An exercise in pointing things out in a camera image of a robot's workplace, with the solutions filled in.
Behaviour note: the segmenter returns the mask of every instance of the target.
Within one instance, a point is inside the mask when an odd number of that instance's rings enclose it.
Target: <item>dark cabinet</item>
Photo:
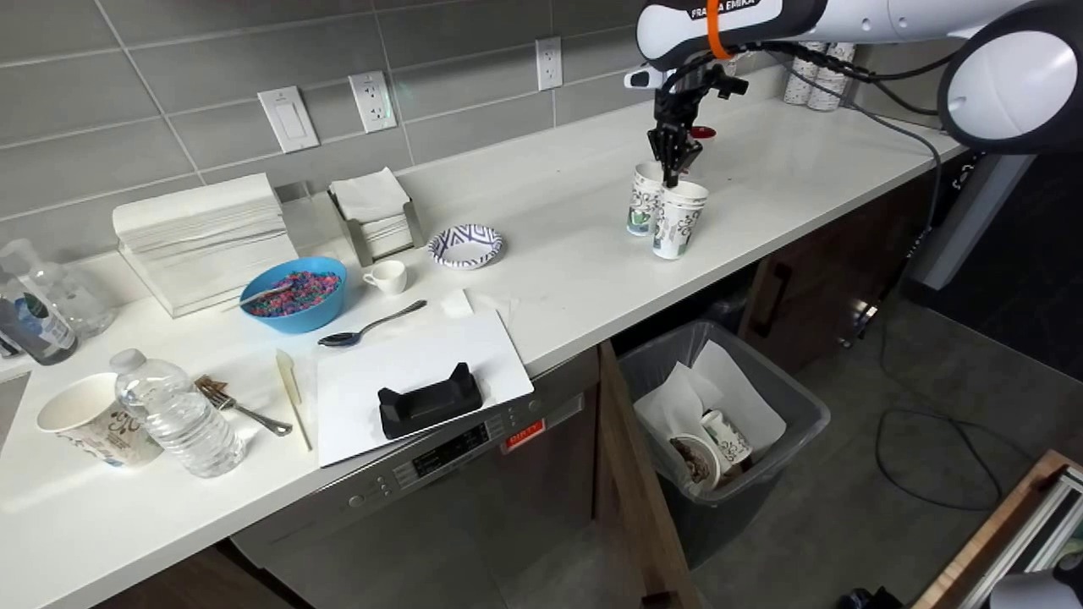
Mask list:
[[[787,373],[839,350],[921,233],[926,200],[929,180],[914,180],[764,258],[741,339]]]

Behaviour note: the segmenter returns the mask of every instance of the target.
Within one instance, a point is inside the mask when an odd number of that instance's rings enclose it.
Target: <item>plastic bin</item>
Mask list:
[[[828,423],[828,408],[809,390],[715,321],[691,321],[626,350],[618,366],[630,399],[636,402],[662,386],[677,360],[694,366],[707,341],[721,343],[741,366],[748,383],[784,419],[784,431],[741,476],[703,493],[701,501],[683,496],[669,480],[659,476],[691,564],[701,564],[748,523],[748,516],[771,493],[784,463]]]

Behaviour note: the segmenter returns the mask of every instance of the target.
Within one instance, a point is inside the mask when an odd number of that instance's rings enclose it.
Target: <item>blue plate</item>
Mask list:
[[[274,314],[274,317],[259,317],[252,312],[243,306],[246,317],[257,317],[283,336],[304,336],[316,326],[325,326],[333,317],[338,317],[345,312],[350,301],[350,269],[334,261],[334,258],[299,258],[289,263],[276,263],[263,273],[257,273],[243,290],[240,301],[276,288],[280,279],[289,279],[291,273],[334,273],[338,284],[334,290],[329,290],[320,301],[316,301],[311,306],[291,312],[291,314]]]

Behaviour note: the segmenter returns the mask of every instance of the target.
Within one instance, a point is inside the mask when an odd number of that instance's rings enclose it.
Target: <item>spoon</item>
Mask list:
[[[401,317],[401,314],[412,314],[412,312],[421,312],[421,306],[425,306],[425,301],[412,301],[408,306],[392,312],[392,314],[387,314],[387,317],[375,317],[375,321],[369,321],[369,325],[360,326],[360,330],[325,336],[325,339],[318,339],[318,343],[325,343],[325,349],[351,349],[351,343],[363,341],[363,336],[364,336],[369,326],[375,326],[375,325],[382,325],[382,321],[392,321],[392,317]]]

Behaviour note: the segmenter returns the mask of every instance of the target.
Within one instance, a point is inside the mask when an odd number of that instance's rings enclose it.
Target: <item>paper cup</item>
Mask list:
[[[407,273],[408,273],[407,263],[380,261],[363,269],[363,279],[371,284],[375,290],[400,293],[400,290],[407,290],[407,279],[408,279]]]
[[[623,220],[630,235],[651,239],[653,206],[657,206],[659,192],[662,192],[662,164],[638,161],[636,174],[633,174],[633,200],[630,200],[626,220]]]
[[[688,480],[694,486],[707,489],[721,480],[723,457],[711,442],[711,435],[673,431],[669,447],[677,448],[679,463],[688,466]]]
[[[703,216],[707,188],[679,180],[662,188],[653,206],[653,254],[662,261],[683,258]]]
[[[117,404],[111,373],[89,375],[46,399],[38,412],[38,426],[109,466],[140,466],[162,452],[162,447]]]

